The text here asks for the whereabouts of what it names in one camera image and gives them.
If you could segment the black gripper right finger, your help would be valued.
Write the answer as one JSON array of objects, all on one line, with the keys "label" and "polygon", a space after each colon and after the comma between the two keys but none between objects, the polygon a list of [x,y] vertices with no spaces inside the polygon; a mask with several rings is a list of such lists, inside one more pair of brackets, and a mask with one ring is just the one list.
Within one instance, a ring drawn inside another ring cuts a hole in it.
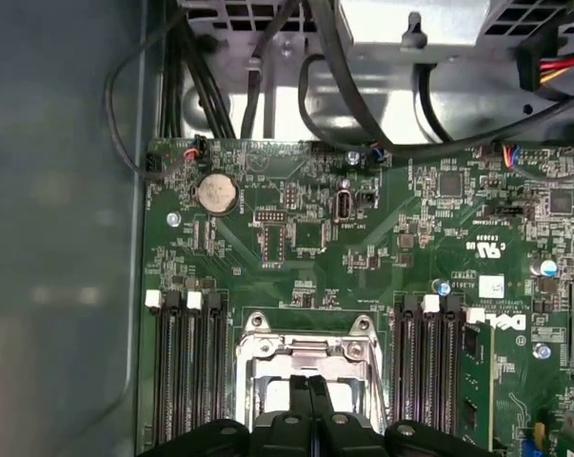
[{"label": "black gripper right finger", "polygon": [[312,418],[318,425],[320,450],[327,456],[490,456],[492,453],[450,434],[412,421],[401,421],[384,433],[364,425],[352,413],[336,412],[326,380],[308,379]]}]

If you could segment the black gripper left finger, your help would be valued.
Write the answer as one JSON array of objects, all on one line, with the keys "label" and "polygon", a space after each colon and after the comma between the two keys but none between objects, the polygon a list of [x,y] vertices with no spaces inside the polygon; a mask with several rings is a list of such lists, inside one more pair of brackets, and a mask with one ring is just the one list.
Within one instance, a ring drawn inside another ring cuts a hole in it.
[{"label": "black gripper left finger", "polygon": [[259,416],[253,429],[219,419],[179,435],[146,452],[147,456],[308,456],[313,425],[315,377],[289,379],[286,411]]}]

